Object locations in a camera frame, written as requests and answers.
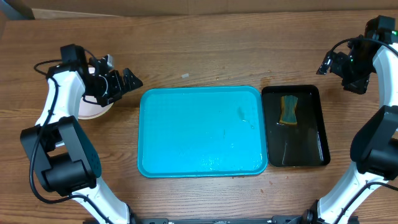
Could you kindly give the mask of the green yellow sponge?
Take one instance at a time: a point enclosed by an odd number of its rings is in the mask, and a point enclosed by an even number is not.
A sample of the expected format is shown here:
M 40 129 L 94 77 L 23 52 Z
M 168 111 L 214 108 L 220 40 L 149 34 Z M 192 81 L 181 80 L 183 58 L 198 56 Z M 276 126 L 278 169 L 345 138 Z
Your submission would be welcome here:
M 294 95 L 285 95 L 280 99 L 280 118 L 279 123 L 283 125 L 296 125 L 297 118 L 295 110 L 298 98 Z

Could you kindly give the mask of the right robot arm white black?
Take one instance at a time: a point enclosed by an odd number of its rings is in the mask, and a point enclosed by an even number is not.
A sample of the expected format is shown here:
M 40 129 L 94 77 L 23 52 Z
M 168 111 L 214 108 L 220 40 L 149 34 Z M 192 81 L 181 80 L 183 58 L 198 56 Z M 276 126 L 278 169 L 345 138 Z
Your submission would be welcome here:
M 380 46 L 372 65 L 378 76 L 377 113 L 351 143 L 348 170 L 294 223 L 353 223 L 353 212 L 380 186 L 397 177 L 397 44 Z

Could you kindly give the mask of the pink plate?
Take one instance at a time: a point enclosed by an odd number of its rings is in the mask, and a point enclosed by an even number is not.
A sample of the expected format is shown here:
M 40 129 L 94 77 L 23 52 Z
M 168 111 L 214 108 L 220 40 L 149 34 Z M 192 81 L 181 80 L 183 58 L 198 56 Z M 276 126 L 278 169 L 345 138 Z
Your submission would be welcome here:
M 102 107 L 100 105 L 94 105 L 91 103 L 87 103 L 84 100 L 96 103 L 97 100 L 94 96 L 83 95 L 80 100 L 80 107 L 78 112 L 79 119 L 94 119 L 97 118 L 110 110 L 113 106 L 113 103 Z

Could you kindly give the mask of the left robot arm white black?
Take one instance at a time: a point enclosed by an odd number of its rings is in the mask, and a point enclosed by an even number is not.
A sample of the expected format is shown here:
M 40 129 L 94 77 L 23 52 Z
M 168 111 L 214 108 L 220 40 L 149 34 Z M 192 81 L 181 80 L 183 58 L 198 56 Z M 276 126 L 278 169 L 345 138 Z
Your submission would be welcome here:
M 103 180 L 99 155 L 77 120 L 83 80 L 91 76 L 86 69 L 49 68 L 43 113 L 20 135 L 29 158 L 30 188 L 43 203 L 78 202 L 97 223 L 138 223 Z

